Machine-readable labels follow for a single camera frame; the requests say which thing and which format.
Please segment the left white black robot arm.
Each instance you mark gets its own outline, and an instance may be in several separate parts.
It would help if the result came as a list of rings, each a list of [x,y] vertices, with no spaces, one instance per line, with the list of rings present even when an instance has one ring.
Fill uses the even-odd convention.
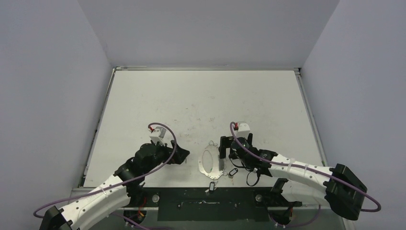
[[[143,200],[141,183],[147,175],[166,164],[182,164],[190,151],[172,140],[171,146],[143,144],[111,176],[91,192],[79,195],[61,208],[49,208],[40,225],[42,230],[88,230],[120,207],[138,206]]]

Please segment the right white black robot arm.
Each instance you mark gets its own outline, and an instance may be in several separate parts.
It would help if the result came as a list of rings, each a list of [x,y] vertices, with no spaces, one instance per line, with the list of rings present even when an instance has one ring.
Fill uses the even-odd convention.
[[[335,167],[316,166],[287,158],[271,150],[257,149],[252,145],[252,134],[248,138],[222,136],[220,158],[240,160],[241,167],[250,173],[275,177],[280,180],[271,191],[271,200],[281,206],[286,202],[305,202],[329,206],[337,215],[358,220],[364,196],[365,184],[354,172],[343,164]]]

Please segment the metal key holder ring plate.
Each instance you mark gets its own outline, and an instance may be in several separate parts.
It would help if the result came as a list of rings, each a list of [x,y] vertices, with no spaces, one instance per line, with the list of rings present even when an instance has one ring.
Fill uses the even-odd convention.
[[[220,158],[218,147],[219,145],[211,140],[198,157],[200,173],[211,180],[218,180],[220,177],[226,175],[225,161]]]

